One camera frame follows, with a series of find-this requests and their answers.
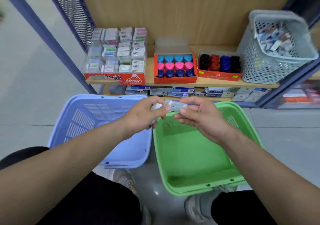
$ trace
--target blue basket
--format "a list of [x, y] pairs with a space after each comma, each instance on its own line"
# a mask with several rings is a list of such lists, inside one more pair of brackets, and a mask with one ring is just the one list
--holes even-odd
[[[119, 119], [143, 98], [146, 96], [82, 94], [72, 97], [62, 110], [48, 147], [54, 148], [88, 130]], [[107, 169], [137, 168], [148, 158], [151, 139], [152, 130], [143, 130], [121, 142], [100, 164]]]

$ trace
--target black pants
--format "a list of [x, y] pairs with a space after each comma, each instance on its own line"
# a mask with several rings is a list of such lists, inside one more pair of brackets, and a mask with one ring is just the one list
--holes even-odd
[[[10, 154], [0, 161], [0, 170], [46, 150], [36, 146]], [[218, 225], [276, 224], [251, 190], [221, 193], [211, 214]], [[139, 200], [129, 189], [91, 172], [37, 225], [138, 225], [141, 219]]]

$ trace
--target leg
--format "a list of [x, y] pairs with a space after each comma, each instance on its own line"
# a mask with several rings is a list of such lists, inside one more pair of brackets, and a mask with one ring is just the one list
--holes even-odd
[[277, 225], [252, 190], [210, 192], [190, 196], [185, 203], [188, 217], [197, 223], [213, 219], [218, 225]]
[[[30, 147], [0, 161], [0, 169], [48, 150]], [[128, 188], [95, 173], [88, 174], [38, 225], [53, 224], [140, 224], [138, 198]]]

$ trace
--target open box lid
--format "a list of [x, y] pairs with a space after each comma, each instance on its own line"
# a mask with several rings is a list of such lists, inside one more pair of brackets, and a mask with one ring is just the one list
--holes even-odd
[[192, 55], [188, 40], [165, 37], [159, 37], [155, 40], [154, 53], [158, 55]]

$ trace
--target plastic basket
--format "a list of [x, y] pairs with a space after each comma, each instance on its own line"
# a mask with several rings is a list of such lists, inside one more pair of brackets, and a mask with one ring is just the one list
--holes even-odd
[[[111, 97], [93, 94], [74, 96], [62, 110], [48, 147], [54, 148], [88, 130], [119, 119], [143, 98], [146, 96]], [[121, 142], [100, 164], [108, 169], [137, 168], [148, 158], [151, 140], [152, 130], [143, 130]]]
[[[253, 10], [249, 15], [249, 21], [250, 30], [246, 30], [243, 36], [248, 42], [241, 55], [244, 63], [244, 81], [275, 84], [302, 65], [319, 57], [312, 44], [307, 23], [293, 12]], [[280, 21], [292, 35], [290, 39], [294, 48], [289, 52], [290, 57], [268, 55], [257, 37], [266, 25], [278, 25]]]
[[[261, 141], [240, 106], [233, 102], [216, 103], [223, 117], [258, 145]], [[245, 179], [217, 144], [196, 128], [180, 124], [167, 114], [153, 130], [160, 175], [165, 188], [175, 196], [190, 196], [210, 191], [219, 185], [237, 185]]]

